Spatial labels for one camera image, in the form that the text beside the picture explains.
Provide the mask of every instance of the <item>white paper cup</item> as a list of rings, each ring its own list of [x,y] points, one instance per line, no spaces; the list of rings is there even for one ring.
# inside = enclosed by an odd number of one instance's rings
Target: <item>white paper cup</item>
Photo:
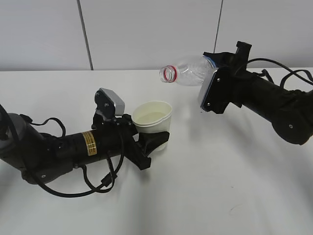
[[[133,113],[133,122],[138,132],[158,133],[170,130],[172,106],[163,101],[150,101],[140,105]],[[167,142],[155,149],[163,150]]]

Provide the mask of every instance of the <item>black cable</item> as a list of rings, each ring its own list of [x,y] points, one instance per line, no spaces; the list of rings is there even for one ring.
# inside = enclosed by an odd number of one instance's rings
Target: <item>black cable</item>
[[[311,73],[308,70],[295,70],[294,72],[305,72],[306,76],[310,79],[313,80],[313,77],[311,75]],[[284,88],[285,86],[285,82],[287,81],[288,78],[290,78],[293,74],[292,73],[288,73],[286,76],[284,76],[282,78],[282,80],[280,81],[280,87]]]
[[[51,117],[51,118],[48,118],[46,121],[44,121],[43,123],[41,124],[37,124],[37,123],[33,123],[33,119],[31,119],[29,116],[27,115],[24,115],[24,114],[20,114],[20,116],[26,121],[28,122],[29,124],[31,125],[34,125],[34,126],[44,126],[48,123],[48,121],[50,120],[53,120],[55,122],[57,122],[59,124],[59,126],[61,127],[62,129],[62,137],[65,137],[65,135],[67,134],[67,130],[65,128],[65,126],[63,125],[63,123],[61,122],[61,120],[59,120],[58,118],[55,118],[55,117]]]
[[[262,70],[262,73],[254,72],[254,74],[258,75],[259,77],[266,77],[269,82],[274,83],[272,77],[266,69]]]
[[[94,185],[90,182],[90,180],[88,179],[88,176],[87,176],[87,167],[86,165],[79,165],[78,167],[82,168],[83,170],[83,175],[84,175],[84,181],[85,183],[88,185],[88,187],[91,189],[91,190],[94,190],[98,193],[107,193],[109,191],[111,191],[111,189],[113,188],[114,186],[114,182],[115,182],[115,179],[117,177],[117,173],[118,171],[120,170],[122,164],[123,164],[123,160],[124,160],[124,139],[123,139],[123,135],[121,134],[120,130],[118,129],[118,134],[120,136],[120,140],[121,140],[121,156],[120,156],[120,159],[119,159],[119,162],[118,162],[118,165],[116,167],[116,169],[114,170],[113,169],[113,165],[112,165],[112,161],[110,158],[107,159],[108,161],[108,165],[109,165],[109,169],[110,169],[110,172],[109,174],[107,174],[102,180],[102,185],[105,185],[105,186],[109,186],[110,183],[112,183],[112,186],[110,188],[107,188],[107,189],[98,189],[98,188],[95,188]]]
[[[46,121],[44,121],[41,124],[37,124],[37,123],[33,123],[33,122],[31,124],[34,125],[34,126],[43,126],[43,125],[46,125],[47,122],[50,121],[50,120],[56,121],[59,124],[59,126],[62,129],[62,137],[65,137],[65,135],[67,134],[67,130],[66,130],[65,126],[63,125],[63,123],[58,118],[51,117],[51,118],[48,118]]]
[[[243,67],[247,66],[247,64],[251,63],[251,62],[254,62],[254,61],[267,61],[267,62],[271,62],[273,64],[276,64],[284,69],[286,69],[287,71],[290,72],[290,75],[295,75],[297,76],[298,78],[300,78],[302,81],[306,82],[306,83],[309,83],[311,85],[313,85],[313,79],[311,80],[310,78],[310,81],[305,79],[304,77],[298,75],[295,71],[291,70],[290,68],[288,68],[286,65],[283,65],[275,60],[271,60],[271,59],[266,59],[266,58],[256,58],[256,59],[252,59],[252,60],[249,60],[247,61],[246,63],[242,64],[234,73],[234,75],[236,75],[240,69],[242,69]]]
[[[48,186],[46,186],[43,182],[41,182],[41,180],[37,177],[37,175],[33,172],[33,170],[31,169],[31,167],[28,165],[28,162],[25,159],[25,156],[23,154],[23,151],[21,149],[21,142],[19,139],[19,136],[17,134],[16,128],[9,116],[9,114],[6,112],[6,110],[3,108],[3,106],[0,104],[0,114],[3,118],[3,120],[6,122],[6,124],[8,125],[11,134],[12,134],[12,138],[13,141],[18,149],[18,151],[20,152],[23,164],[26,168],[26,170],[29,172],[29,174],[31,175],[31,177],[34,179],[34,181],[45,191],[47,191],[48,193],[51,193],[55,196],[58,197],[65,197],[65,198],[74,198],[74,197],[83,197],[83,196],[87,196],[90,195],[92,193],[94,193],[94,190],[90,190],[90,191],[86,191],[86,192],[81,192],[81,193],[61,193],[61,192],[57,192],[51,188],[49,188]]]

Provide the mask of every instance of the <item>sticker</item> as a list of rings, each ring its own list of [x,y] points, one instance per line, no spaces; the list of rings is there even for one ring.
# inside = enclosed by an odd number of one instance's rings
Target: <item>sticker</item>
[[[86,142],[88,156],[96,155],[97,154],[97,146],[96,141],[94,141],[93,134],[91,131],[83,132],[83,137]]]

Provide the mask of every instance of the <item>white table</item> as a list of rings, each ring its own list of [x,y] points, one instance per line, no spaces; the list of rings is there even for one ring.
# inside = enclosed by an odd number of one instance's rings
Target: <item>white table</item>
[[[269,73],[276,82],[287,74]],[[232,104],[223,115],[201,113],[199,87],[161,83],[156,70],[0,72],[0,103],[37,123],[58,117],[71,134],[90,129],[100,87],[120,95],[129,114],[146,101],[169,102],[168,147],[142,172],[126,160],[111,193],[77,199],[29,185],[1,162],[1,235],[313,234],[313,140],[286,143],[269,122]],[[297,78],[286,87],[312,89]],[[37,129],[60,134],[53,122]],[[107,171],[106,161],[89,166],[95,184]],[[88,189],[80,169],[49,186]]]

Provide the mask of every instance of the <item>plastic bottle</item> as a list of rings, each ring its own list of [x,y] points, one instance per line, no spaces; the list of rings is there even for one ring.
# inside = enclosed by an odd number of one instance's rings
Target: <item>plastic bottle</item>
[[[201,86],[215,67],[215,63],[208,57],[190,56],[181,62],[161,68],[159,74],[162,82]]]

